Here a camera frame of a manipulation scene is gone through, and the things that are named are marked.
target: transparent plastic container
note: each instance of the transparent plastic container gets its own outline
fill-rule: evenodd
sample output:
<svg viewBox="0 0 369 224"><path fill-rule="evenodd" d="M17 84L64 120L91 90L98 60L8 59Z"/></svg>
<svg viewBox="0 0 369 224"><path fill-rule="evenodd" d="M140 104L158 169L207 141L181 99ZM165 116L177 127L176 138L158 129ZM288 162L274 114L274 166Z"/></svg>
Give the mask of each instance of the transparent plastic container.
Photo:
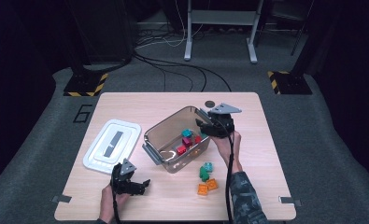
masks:
<svg viewBox="0 0 369 224"><path fill-rule="evenodd" d="M145 132L143 148L155 164L161 164L167 172L173 174L207 150L210 138L201 133L195 119L207 122L206 116L198 108L186 106ZM179 155L177 148L183 146L184 130L191 131L193 144ZM200 136L201 140L195 144L196 136Z"/></svg>

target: gray carpet floor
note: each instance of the gray carpet floor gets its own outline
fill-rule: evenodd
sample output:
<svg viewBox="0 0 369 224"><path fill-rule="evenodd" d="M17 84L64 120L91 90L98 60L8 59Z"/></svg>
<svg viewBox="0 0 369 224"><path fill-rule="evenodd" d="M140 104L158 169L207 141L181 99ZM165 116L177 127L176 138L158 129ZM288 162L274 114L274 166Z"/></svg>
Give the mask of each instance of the gray carpet floor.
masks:
<svg viewBox="0 0 369 224"><path fill-rule="evenodd" d="M294 38L265 34L256 48L259 62L251 64L248 34L206 35L192 46L192 59L184 62L185 44L154 44L136 49L158 60L197 65L217 73L232 91L260 95L291 196L301 200L296 219L288 223L369 223L369 174L351 156L332 125L323 95L312 76L305 80L312 95L276 95L268 71L290 71L301 46L290 56ZM91 66L92 69L108 64ZM200 91L204 76L193 68L165 67L164 74L133 59L109 73L102 92ZM96 97L63 96L71 70L54 74L56 91L38 123L15 158L0 176L0 223L60 223L54 219L89 120L73 123L82 105L92 115ZM204 91L228 91L222 79L206 72Z"/></svg>

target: chair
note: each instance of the chair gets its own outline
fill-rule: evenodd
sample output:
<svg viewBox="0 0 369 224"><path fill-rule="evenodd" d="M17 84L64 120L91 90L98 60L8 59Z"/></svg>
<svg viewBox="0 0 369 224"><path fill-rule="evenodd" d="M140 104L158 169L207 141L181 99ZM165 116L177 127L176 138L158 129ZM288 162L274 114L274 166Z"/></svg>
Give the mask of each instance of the chair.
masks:
<svg viewBox="0 0 369 224"><path fill-rule="evenodd" d="M304 27L306 25L306 21L309 17L310 11L313 7L314 0L307 3L309 1L273 1L270 3L270 6L267 10L267 18L272 18L276 21L283 21L286 23L290 23L296 25L299 28L297 31L297 39L295 41L294 48L292 49L291 56L294 54L295 49L297 48L298 42L300 41L301 35L303 33ZM262 22L262 26L259 32L259 36L257 38L256 46L261 38L261 34L263 32L264 25L266 24L266 19Z"/></svg>

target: person's left hand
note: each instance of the person's left hand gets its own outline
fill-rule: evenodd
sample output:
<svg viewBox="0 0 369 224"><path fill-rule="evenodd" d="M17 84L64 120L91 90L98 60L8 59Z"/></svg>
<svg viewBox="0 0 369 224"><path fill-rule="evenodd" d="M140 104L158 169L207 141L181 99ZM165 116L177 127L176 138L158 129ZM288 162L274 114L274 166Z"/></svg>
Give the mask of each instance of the person's left hand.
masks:
<svg viewBox="0 0 369 224"><path fill-rule="evenodd" d="M126 201L128 201L130 194L117 194L116 201L118 206L118 212L122 210ZM102 190L102 199L100 202L100 215L99 218L105 221L106 223L111 223L114 218L114 206L113 206L113 198L112 198L112 188L108 184Z"/></svg>

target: sleeve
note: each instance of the sleeve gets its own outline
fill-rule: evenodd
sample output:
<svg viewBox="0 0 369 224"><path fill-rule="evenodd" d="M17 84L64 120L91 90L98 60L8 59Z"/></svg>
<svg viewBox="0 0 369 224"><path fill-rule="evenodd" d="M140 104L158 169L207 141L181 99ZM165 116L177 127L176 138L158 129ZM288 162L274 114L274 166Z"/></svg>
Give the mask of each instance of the sleeve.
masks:
<svg viewBox="0 0 369 224"><path fill-rule="evenodd" d="M105 223L105 221L103 221L102 219L97 218L97 220L94 222L94 224L107 224L107 223Z"/></svg>
<svg viewBox="0 0 369 224"><path fill-rule="evenodd" d="M231 176L231 196L234 206L234 223L264 224L268 223L257 197L256 190L245 172Z"/></svg>

